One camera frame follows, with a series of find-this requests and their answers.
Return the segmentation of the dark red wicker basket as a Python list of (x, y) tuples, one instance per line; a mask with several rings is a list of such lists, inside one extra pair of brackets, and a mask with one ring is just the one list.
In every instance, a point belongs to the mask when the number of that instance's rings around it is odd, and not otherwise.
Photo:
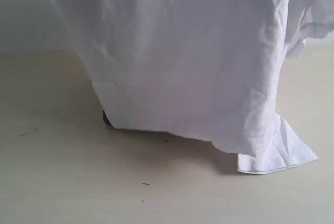
[(108, 125), (108, 126), (112, 126), (112, 125), (111, 125), (111, 122), (109, 121), (109, 119), (108, 119), (108, 117), (107, 117), (107, 115), (106, 115), (106, 113), (105, 113), (105, 111), (103, 111), (103, 121), (104, 121), (104, 123), (105, 123), (106, 125)]

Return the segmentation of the white t-shirt red lettering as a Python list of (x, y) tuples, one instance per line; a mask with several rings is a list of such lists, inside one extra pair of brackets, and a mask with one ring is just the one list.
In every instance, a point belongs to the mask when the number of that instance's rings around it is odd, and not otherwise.
[(112, 126), (167, 132), (266, 174), (317, 159), (276, 112), (286, 58), (333, 31), (333, 0), (51, 0)]

